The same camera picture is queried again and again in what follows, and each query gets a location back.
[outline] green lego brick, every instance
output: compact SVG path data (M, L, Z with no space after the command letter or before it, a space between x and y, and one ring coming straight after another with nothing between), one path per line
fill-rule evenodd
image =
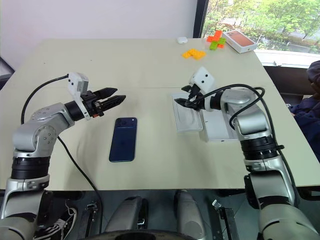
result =
M225 44L227 41L227 39L225 39L224 37L220 37L219 41L217 42L218 44Z
M210 45L210 50L216 50L217 47L218 47L218 43L213 41Z

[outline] orange phone box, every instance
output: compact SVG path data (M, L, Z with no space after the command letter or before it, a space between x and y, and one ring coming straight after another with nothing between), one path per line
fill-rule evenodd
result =
M257 48L257 44L238 30L226 31L222 34L226 42L238 53L246 53Z

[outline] window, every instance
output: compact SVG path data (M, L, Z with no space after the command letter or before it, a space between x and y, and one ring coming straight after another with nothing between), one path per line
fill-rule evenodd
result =
M320 0L208 0L201 37L234 29L257 42L261 52L300 52L318 58Z

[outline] yellow lego brick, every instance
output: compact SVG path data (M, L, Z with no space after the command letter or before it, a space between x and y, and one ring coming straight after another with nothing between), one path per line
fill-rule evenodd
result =
M191 48L189 51L188 51L188 53L189 54L191 54L191 56L194 56L195 54L197 54L197 50L196 49L194 49L194 48Z
M193 55L194 59L199 60L203 58L206 55L206 52L204 51L197 51L195 55Z
M191 54L190 54L188 51L186 51L186 52L184 52L184 53L182 54L182 57L184 57L185 59L187 59L187 58L191 57Z

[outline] black cable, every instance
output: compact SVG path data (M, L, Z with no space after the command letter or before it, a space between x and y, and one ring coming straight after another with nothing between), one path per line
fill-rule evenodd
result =
M255 105L257 102L261 101L262 100L262 97L265 95L265 89L262 88L262 87L255 87L254 89L258 89L258 90L261 90L262 92L258 95L258 97L252 101L250 104L248 104L247 106L245 106L244 108L241 108L239 111L237 111L235 114L233 114L231 117L230 117L230 120L229 120L229 125L230 127L235 130L235 126L232 124L232 121L235 119L236 116L238 116L240 113L242 113L243 111L247 110L248 108L250 108L251 106Z
M36 94L36 92L38 90L40 90L41 88L43 88L44 86L50 84L50 83L53 83L53 82L56 82L58 80L62 80L62 79L66 79L68 78L69 75L64 75L64 76L61 76L61 77L57 77L55 79L52 79L52 80L49 80L49 81L46 81L45 83L41 84L40 86L38 86L35 90L33 90L33 92L29 95L29 97L26 99L24 105L23 105L23 108L22 108L22 111L21 111L21 124L24 124L25 123L25 114L26 114L26 109L27 109L27 106L31 100L31 98ZM79 167L79 165L76 163L75 159L72 157L67 145L65 144L65 142L58 136L57 139L60 141L60 143L62 144L62 146L64 147L66 153L68 154L69 158L71 159L71 161L73 162L73 164L75 165L75 167L79 170L79 172L84 176L84 178L88 181L88 183L91 185L91 187L93 188L97 198L98 198L98 203L100 205L100 209L101 209L101 214L100 214L100 224L99 224L99 233L101 234L102 233L102 222L103 222L103 212L104 212L104 206L103 206L103 202L102 202L102 198L101 198L101 195L97 189L97 187L95 186L95 184L90 180L90 178L85 174L85 172Z
M69 77L69 74L61 76L61 77L57 77L57 78L49 80L49 81L46 81L45 83L42 83L40 86L38 86L35 90L33 90L33 92L28 96L28 98L26 99L26 101L25 101L25 103L23 105L23 108L22 108L22 111L21 111L21 118L20 118L21 124L25 123L25 113L26 113L27 106L28 106L31 98L36 94L36 92L38 92L39 89L43 88L44 86L46 86L46 85L48 85L50 83L59 81L61 79L66 79L68 77Z
M76 161L74 160L74 158L72 157L68 147L66 146L66 144L64 143L64 141L58 136L57 139L60 141L60 143L62 144L62 146L64 147L66 154L68 154L69 158L71 159L71 161L73 162L73 164L75 165L75 167L79 170L79 172L84 176L84 178L88 181L88 183L91 185L91 187L93 188L93 190L95 191L96 196L98 197L98 202L100 205L100 209L101 209L101 214L100 214L100 224L99 224L99 233L102 234L102 221L103 221L103 212L104 212L104 206L103 206L103 202L102 202L102 198L101 195L98 191L98 189L96 188L96 186L94 185L94 183L89 179L89 177L85 174L85 172L79 167L79 165L76 163Z
M209 97L213 94L216 94L217 92L220 92L220 91L223 91L223 90L226 90L226 89L230 89L230 88L236 88L236 87L242 87L242 88L247 88L247 89L250 89L251 91L253 91L256 95L257 95L257 99L255 99L253 102L251 102L250 104L248 104L246 107L242 108L241 110L237 111L234 115L231 116L230 118L230 121L229 121L229 124L230 126L235 129L235 127L233 126L232 124L232 120L240 113L242 113L243 111L245 111L246 109L248 109L249 107L253 106L255 103L257 103L258 101L261 101L264 109L265 109L265 112L266 112L266 115L267 115L267 118L269 120L269 124L270 124L270 128L271 128L271 133L272 133L272 137L274 139L274 142L275 142L275 145L276 146L279 146L278 145L278 142L277 142L277 138L276 138L276 131L275 131L275 126L274 126L274 123L272 121L272 117L271 117L271 114L270 114L270 111L268 109L268 106L265 102L265 100L263 99L263 95L265 94L265 89L263 87L252 87L252 86L249 86L249 85L246 85L246 84L241 84L241 83L237 83L237 84L231 84L231 85L227 85L227 86L223 86L223 87L220 87L220 88L217 88L211 92L208 92L207 94L203 95L203 96L200 96L198 98L196 98L195 100L193 101L190 101L189 99L185 102L185 106L190 106L194 103L197 103L199 101L201 101L202 99L206 98L206 97ZM292 185L292 188L293 188L293 191L295 193L295 198L294 198L294 206L297 208L298 205L299 205L299 199L297 198L297 196L299 196L299 193L298 193L298 190L297 190L297 186L296 186L296 182L295 182L295 179L294 179L294 176L291 172L291 169L289 167L289 164L284 156L284 154L282 153L282 151L280 149L277 149L277 151L279 152L280 156L282 157L282 160L284 162L284 165L289 173L289 177L290 177L290 180L291 180L291 185Z

